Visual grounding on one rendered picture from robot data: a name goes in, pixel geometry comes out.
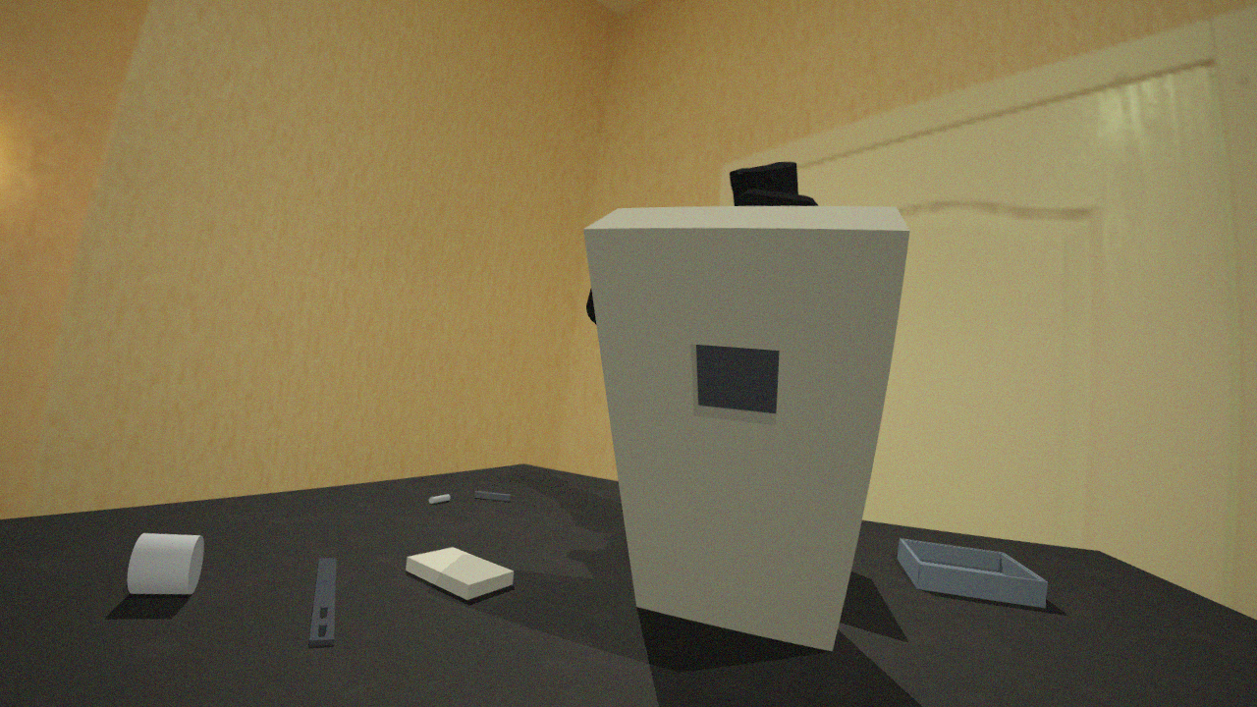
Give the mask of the cream flat rectangular block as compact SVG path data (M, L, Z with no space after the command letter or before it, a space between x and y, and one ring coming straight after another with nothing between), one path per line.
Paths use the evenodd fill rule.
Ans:
M515 582L514 571L459 548L417 554L406 560L406 571L435 582L441 589L464 598L479 598Z

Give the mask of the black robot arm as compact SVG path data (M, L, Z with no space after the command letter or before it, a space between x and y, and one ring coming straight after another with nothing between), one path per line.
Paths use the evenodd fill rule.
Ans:
M787 161L758 167L740 167L729 174L729 182L732 182L733 192L735 192L735 206L742 192L750 189L794 192L794 195L798 195L797 164ZM587 309L587 315L596 325L592 291L590 292L585 309Z

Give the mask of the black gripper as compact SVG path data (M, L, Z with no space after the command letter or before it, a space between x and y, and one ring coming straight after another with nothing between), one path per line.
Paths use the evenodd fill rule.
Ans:
M742 192L737 206L818 206L813 198L794 195L794 192L777 192L760 189L750 189Z

